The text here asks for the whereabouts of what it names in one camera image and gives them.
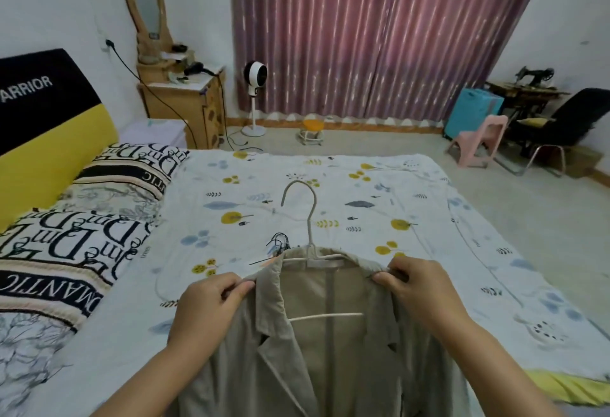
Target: headboard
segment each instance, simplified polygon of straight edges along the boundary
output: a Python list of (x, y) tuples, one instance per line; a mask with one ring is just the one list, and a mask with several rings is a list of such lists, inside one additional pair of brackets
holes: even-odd
[(117, 131), (63, 49), (0, 59), (0, 232), (55, 203)]

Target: beige jacket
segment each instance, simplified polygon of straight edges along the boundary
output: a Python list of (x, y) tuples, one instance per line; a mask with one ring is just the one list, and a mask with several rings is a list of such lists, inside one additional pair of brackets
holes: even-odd
[[(370, 275), (385, 268), (344, 260), (284, 262), (256, 281), (229, 333), (173, 403), (171, 417), (461, 417), (466, 382), (443, 347)], [(365, 316), (288, 319), (322, 313)]]

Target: tiled floor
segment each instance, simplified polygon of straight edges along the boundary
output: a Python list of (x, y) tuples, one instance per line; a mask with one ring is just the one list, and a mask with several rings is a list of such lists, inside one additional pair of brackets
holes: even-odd
[(495, 163), (488, 169), (458, 168), (439, 135), (325, 131), (322, 146), (303, 146), (296, 132), (269, 128), (262, 138), (232, 137), (237, 143), (247, 140), (243, 147), (281, 155), (430, 156), (508, 242), (610, 332), (610, 189), (587, 178), (557, 178), (540, 167), (523, 177)]

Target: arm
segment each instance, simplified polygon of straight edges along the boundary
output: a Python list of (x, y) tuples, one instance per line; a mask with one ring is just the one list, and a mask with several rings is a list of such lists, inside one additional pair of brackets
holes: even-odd
[(466, 312), (437, 261), (396, 257), (390, 267), (407, 283), (380, 272), (373, 280), (391, 290), (411, 315), (446, 348), (462, 369), (487, 417), (562, 417), (523, 369)]
[[(180, 297), (167, 346), (131, 377), (93, 417), (159, 417), (225, 337), (254, 282), (221, 274), (192, 283)], [(225, 290), (235, 286), (226, 300)]]

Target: curtain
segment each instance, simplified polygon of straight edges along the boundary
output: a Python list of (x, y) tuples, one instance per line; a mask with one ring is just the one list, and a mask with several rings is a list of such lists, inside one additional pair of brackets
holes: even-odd
[(233, 0), (235, 65), (268, 66), (265, 112), (438, 121), (528, 1)]

